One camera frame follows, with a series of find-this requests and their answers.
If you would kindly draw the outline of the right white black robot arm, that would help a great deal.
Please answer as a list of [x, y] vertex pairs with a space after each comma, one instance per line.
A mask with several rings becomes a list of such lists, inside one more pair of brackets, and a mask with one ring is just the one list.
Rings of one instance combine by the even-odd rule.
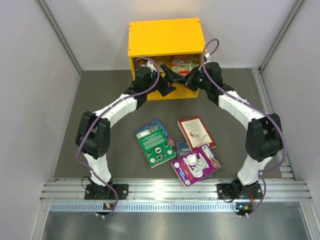
[[217, 62], [194, 67], [185, 76], [184, 85], [192, 91], [204, 90], [211, 102], [232, 115], [246, 129], [247, 157], [230, 189], [224, 188], [221, 197], [243, 199], [256, 193], [264, 168], [283, 149], [280, 117], [276, 113], [262, 112], [225, 84]]

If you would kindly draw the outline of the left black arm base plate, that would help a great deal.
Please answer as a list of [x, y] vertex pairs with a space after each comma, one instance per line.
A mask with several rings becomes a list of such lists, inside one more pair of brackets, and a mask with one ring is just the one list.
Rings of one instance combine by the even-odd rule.
[[[128, 184], [113, 184], [119, 200], [126, 200], [129, 194]], [[116, 200], [115, 193], [107, 186], [88, 184], [85, 188], [85, 200]]]

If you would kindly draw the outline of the Roald Dahl Charlie book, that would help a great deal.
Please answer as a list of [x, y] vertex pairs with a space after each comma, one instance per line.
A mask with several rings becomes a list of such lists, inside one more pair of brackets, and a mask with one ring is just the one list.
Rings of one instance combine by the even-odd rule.
[[135, 60], [135, 71], [137, 71], [141, 67], [141, 60], [136, 59]]

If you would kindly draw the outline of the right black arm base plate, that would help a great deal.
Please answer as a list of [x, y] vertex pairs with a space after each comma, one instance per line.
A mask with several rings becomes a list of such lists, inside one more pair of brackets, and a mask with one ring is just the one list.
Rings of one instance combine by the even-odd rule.
[[258, 182], [242, 185], [240, 182], [232, 181], [230, 183], [219, 183], [216, 187], [218, 199], [227, 203], [235, 200], [261, 200], [264, 193]]

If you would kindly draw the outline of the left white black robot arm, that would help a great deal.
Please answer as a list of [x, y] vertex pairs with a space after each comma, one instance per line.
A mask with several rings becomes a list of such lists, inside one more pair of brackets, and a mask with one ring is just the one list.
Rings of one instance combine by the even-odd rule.
[[103, 199], [113, 194], [112, 175], [108, 169], [107, 151], [111, 142], [111, 128], [124, 116], [140, 108], [148, 94], [158, 91], [163, 97], [176, 90], [174, 83], [182, 84], [185, 78], [171, 70], [164, 63], [144, 57], [144, 63], [137, 63], [134, 80], [130, 86], [111, 104], [96, 112], [83, 113], [77, 130], [75, 143], [78, 146], [76, 158], [83, 154], [84, 164], [90, 173], [89, 186]]

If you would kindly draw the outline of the green treehouse book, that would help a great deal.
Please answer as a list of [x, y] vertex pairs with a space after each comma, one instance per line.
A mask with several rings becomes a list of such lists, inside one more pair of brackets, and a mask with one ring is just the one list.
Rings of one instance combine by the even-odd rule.
[[174, 147], [159, 124], [137, 130], [134, 135], [152, 169], [176, 157]]

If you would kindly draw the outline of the red 13-Storey Treehouse book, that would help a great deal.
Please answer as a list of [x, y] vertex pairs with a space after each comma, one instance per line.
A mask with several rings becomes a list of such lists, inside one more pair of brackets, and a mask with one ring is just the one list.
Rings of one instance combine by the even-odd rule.
[[183, 77], [188, 75], [193, 68], [198, 66], [199, 59], [197, 54], [180, 54], [172, 57], [172, 71]]

